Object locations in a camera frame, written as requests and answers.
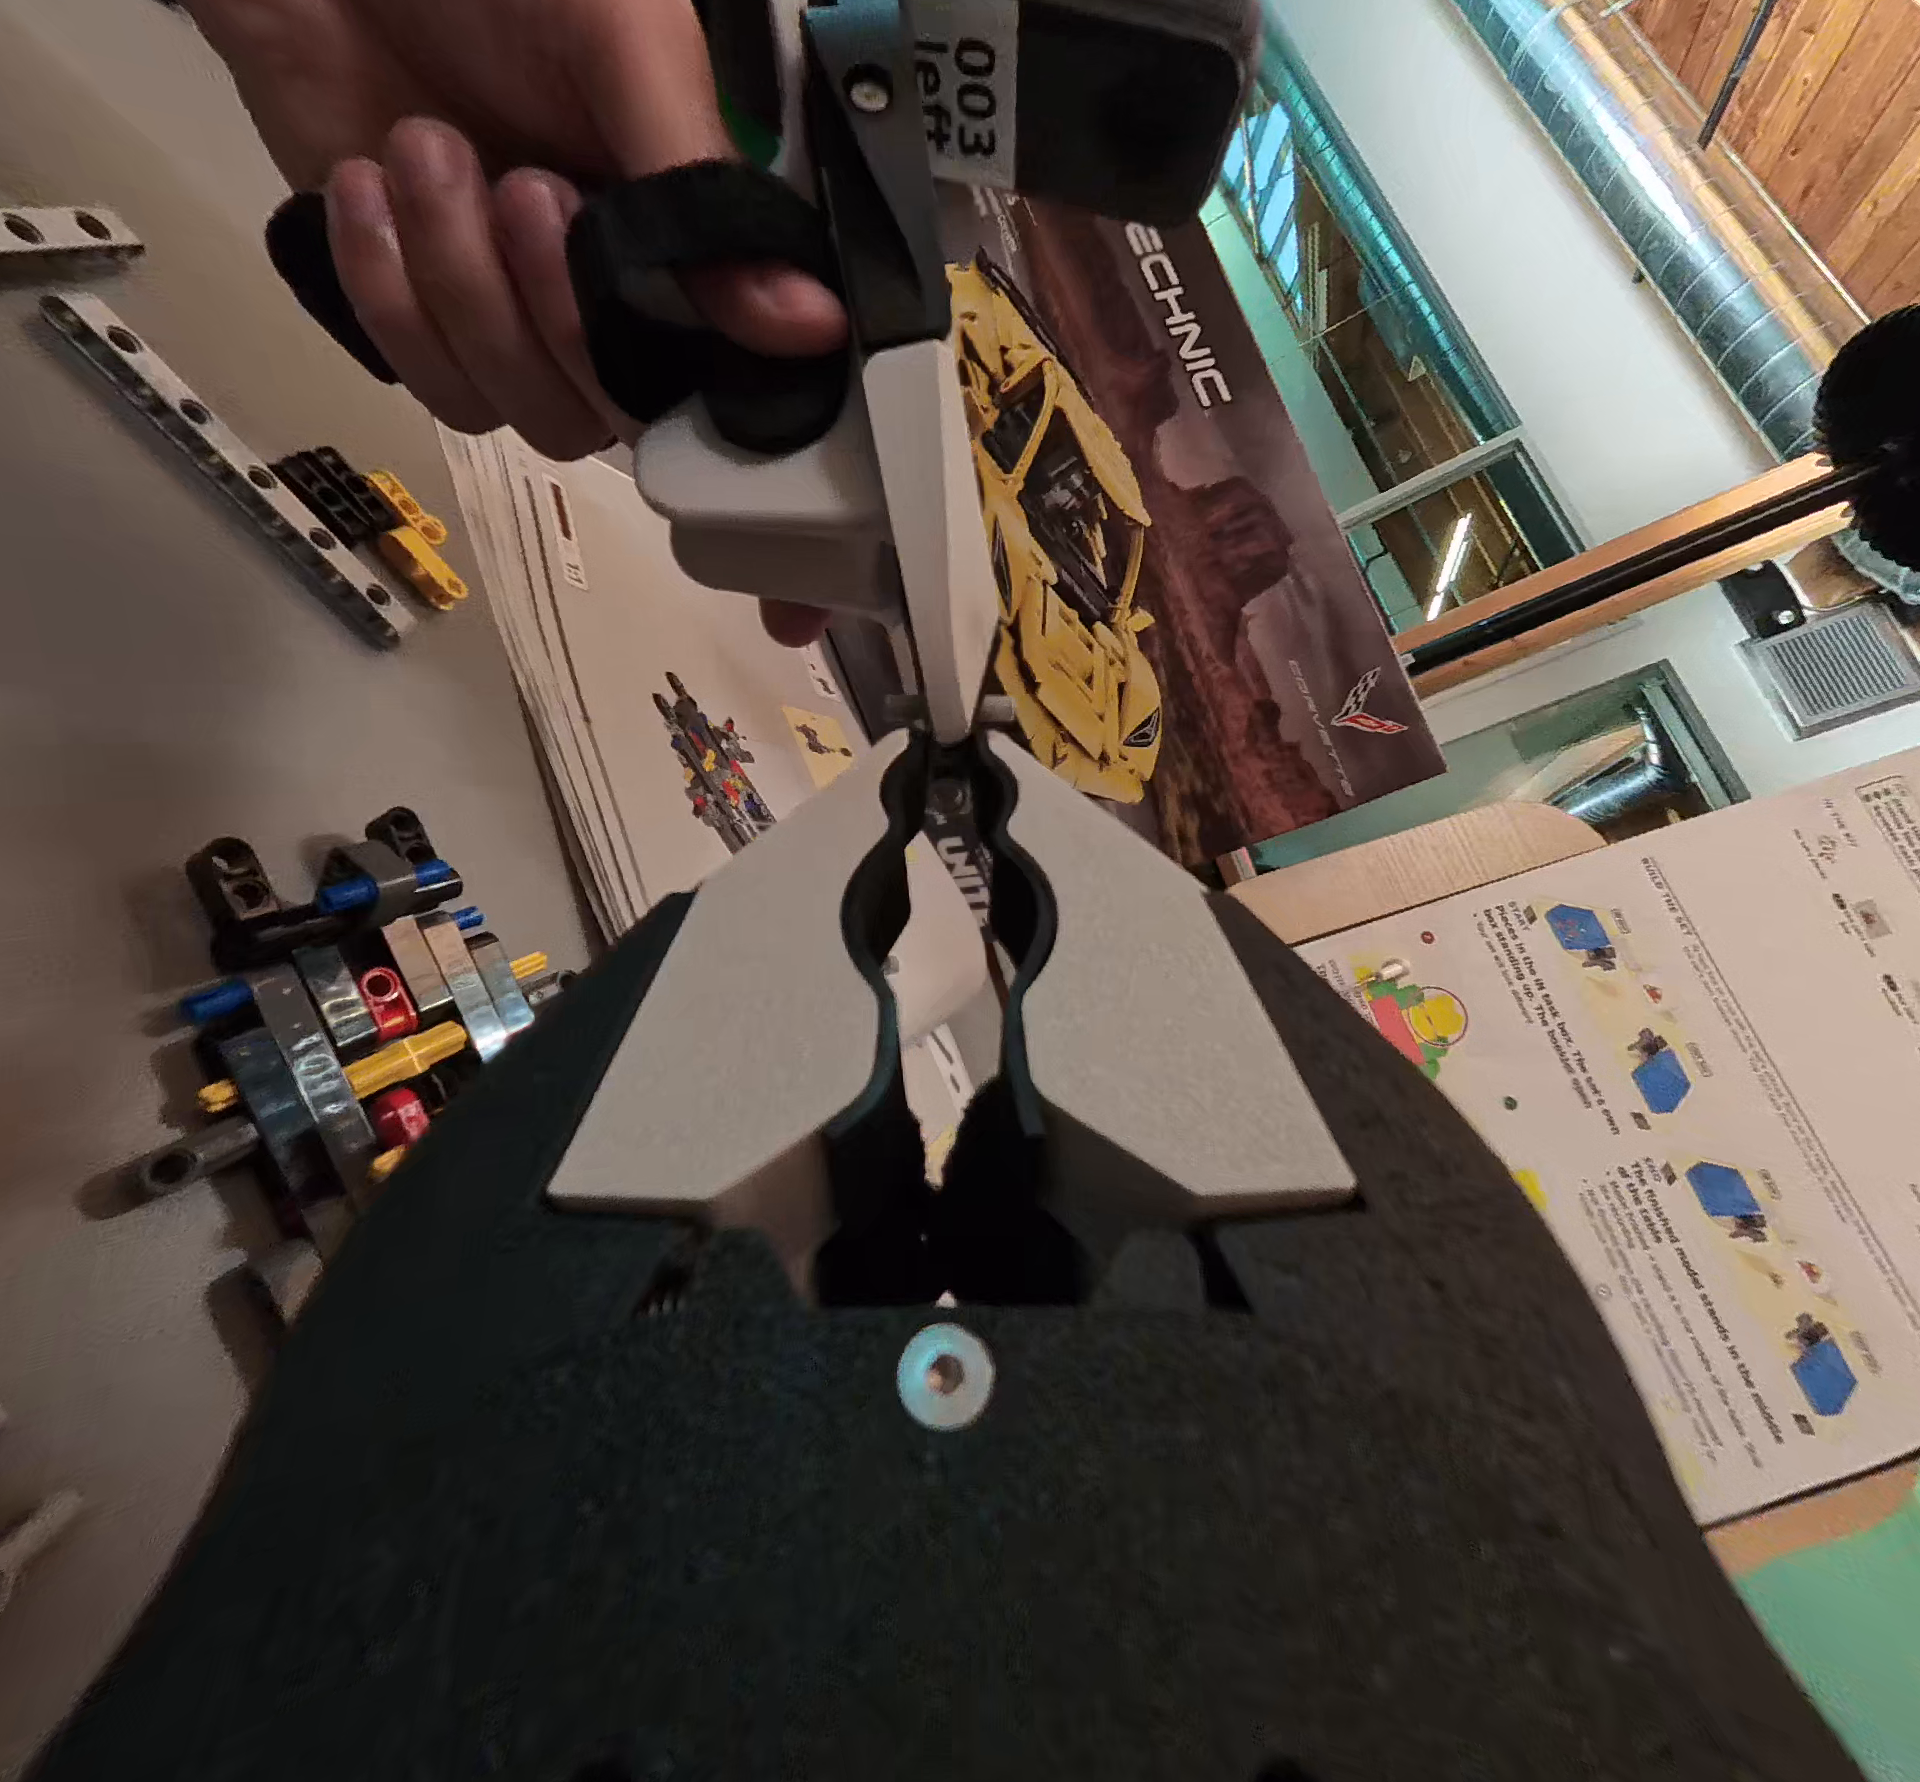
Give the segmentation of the lego instruction booklet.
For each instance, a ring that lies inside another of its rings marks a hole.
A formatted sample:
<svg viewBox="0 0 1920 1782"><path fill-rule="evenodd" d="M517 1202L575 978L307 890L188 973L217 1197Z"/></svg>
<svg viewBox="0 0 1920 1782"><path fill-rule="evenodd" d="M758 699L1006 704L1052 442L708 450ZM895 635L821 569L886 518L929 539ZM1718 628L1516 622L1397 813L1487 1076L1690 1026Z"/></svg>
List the lego instruction booklet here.
<svg viewBox="0 0 1920 1782"><path fill-rule="evenodd" d="M631 477L440 431L521 704L607 937L797 812L869 742L816 645L688 581Z"/></svg>

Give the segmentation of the black pole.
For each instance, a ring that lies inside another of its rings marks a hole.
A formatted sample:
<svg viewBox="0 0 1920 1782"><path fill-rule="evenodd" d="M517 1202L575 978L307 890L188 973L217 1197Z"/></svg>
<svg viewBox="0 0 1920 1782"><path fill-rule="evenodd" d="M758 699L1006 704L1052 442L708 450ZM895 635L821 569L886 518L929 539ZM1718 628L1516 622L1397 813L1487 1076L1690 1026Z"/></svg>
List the black pole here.
<svg viewBox="0 0 1920 1782"><path fill-rule="evenodd" d="M1422 694L1533 660L1845 526L1867 474L1808 453L1399 635Z"/></svg>

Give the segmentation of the black lego set box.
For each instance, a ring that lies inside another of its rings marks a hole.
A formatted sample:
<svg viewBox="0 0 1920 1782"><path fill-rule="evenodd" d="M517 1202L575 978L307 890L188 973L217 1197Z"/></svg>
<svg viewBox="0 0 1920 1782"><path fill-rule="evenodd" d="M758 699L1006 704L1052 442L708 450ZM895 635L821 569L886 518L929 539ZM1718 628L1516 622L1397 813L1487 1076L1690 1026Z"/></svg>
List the black lego set box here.
<svg viewBox="0 0 1920 1782"><path fill-rule="evenodd" d="M1012 740L1194 873L1444 759L1208 233L940 193Z"/></svg>

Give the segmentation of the black lego connector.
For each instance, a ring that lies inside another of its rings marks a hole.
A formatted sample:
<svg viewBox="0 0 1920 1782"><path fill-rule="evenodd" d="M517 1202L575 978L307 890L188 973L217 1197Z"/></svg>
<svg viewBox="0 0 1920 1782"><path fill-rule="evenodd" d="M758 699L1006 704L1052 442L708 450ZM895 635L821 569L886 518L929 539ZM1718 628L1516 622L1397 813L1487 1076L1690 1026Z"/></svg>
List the black lego connector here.
<svg viewBox="0 0 1920 1782"><path fill-rule="evenodd" d="M307 451L307 470L314 500L311 513L344 547L368 547L404 526L402 516L368 474L354 470L335 448L319 445Z"/></svg>
<svg viewBox="0 0 1920 1782"><path fill-rule="evenodd" d="M268 468L339 542L368 534L359 477L332 448L293 451Z"/></svg>

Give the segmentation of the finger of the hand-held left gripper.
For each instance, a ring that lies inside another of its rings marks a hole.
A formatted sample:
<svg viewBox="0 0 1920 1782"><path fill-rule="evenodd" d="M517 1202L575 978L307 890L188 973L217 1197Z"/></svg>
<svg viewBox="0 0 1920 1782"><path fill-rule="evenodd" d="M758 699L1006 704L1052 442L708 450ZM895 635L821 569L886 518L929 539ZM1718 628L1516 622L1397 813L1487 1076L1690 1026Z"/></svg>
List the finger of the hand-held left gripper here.
<svg viewBox="0 0 1920 1782"><path fill-rule="evenodd" d="M876 352L863 395L924 718L936 742L960 743L986 692L1000 610L953 340Z"/></svg>

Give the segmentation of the silver air duct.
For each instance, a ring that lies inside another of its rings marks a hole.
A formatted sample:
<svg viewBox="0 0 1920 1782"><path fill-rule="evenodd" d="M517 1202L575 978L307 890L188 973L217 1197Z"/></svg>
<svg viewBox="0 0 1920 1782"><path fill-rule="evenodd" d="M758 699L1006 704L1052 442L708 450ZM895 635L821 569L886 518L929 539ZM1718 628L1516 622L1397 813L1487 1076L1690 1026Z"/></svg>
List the silver air duct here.
<svg viewBox="0 0 1920 1782"><path fill-rule="evenodd" d="M1812 448L1820 378L1864 325L1797 227L1611 0L1451 0L1754 431Z"/></svg>

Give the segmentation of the white printed sheet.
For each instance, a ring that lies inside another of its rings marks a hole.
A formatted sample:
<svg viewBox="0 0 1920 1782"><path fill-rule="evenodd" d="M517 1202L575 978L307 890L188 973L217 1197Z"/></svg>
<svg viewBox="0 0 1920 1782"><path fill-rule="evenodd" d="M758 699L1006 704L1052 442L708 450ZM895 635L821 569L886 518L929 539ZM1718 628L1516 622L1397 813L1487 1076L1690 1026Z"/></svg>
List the white printed sheet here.
<svg viewBox="0 0 1920 1782"><path fill-rule="evenodd" d="M1916 1454L1914 750L1298 953L1522 1184L1701 1528Z"/></svg>

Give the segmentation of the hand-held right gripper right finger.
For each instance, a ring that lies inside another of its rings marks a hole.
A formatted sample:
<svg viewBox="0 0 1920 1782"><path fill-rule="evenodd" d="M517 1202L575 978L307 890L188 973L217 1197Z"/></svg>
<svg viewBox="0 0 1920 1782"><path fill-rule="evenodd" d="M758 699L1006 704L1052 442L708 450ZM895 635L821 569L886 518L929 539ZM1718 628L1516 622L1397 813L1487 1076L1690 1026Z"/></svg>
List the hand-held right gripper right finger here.
<svg viewBox="0 0 1920 1782"><path fill-rule="evenodd" d="M1228 930L1225 900L982 737L966 775L1003 973L996 1076L942 1176L947 1287L1076 1303L1138 1234L1348 1205L1358 1173Z"/></svg>

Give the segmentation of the multicoloured lego chassis assembly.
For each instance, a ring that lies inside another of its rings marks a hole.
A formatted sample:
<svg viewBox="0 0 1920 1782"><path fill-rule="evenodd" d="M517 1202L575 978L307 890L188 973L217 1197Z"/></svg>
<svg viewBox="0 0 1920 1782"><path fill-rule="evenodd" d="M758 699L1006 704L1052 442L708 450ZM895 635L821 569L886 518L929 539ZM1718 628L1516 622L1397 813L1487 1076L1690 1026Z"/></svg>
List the multicoloured lego chassis assembly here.
<svg viewBox="0 0 1920 1782"><path fill-rule="evenodd" d="M357 1216L572 976L505 951L404 804L330 843L302 900L238 835L188 854L182 879L215 965L176 1005L196 1116L132 1169L132 1193L161 1202L249 1173L276 1241L246 1284L287 1327Z"/></svg>

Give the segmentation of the person's left hand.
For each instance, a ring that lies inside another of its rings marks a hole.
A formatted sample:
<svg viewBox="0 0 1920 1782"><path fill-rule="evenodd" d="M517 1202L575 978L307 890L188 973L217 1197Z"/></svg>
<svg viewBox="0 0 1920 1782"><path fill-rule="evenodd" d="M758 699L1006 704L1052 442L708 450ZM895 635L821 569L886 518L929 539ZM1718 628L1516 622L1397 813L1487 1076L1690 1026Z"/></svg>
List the person's left hand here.
<svg viewBox="0 0 1920 1782"><path fill-rule="evenodd" d="M178 0L359 330L436 422L572 462L637 442L587 358L581 193L738 163L690 0Z"/></svg>

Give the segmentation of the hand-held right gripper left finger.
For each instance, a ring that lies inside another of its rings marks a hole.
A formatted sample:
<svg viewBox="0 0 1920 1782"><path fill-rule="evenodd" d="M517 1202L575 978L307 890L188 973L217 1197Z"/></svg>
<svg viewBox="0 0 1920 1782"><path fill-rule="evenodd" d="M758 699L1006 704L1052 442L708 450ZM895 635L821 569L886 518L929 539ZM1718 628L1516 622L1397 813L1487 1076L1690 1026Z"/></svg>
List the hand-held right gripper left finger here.
<svg viewBox="0 0 1920 1782"><path fill-rule="evenodd" d="M927 740L884 740L691 894L545 1184L754 1232L823 1299L924 1290L903 1049L947 1020Z"/></svg>

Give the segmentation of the white vent grille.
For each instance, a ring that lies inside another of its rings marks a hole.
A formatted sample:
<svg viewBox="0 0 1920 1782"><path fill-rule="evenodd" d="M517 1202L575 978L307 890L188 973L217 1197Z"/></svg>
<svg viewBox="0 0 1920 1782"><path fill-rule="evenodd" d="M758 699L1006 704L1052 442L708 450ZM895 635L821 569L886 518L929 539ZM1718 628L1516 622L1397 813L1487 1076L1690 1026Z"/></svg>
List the white vent grille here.
<svg viewBox="0 0 1920 1782"><path fill-rule="evenodd" d="M1914 706L1914 631L1881 599L1815 615L1736 645L1784 731L1812 740Z"/></svg>

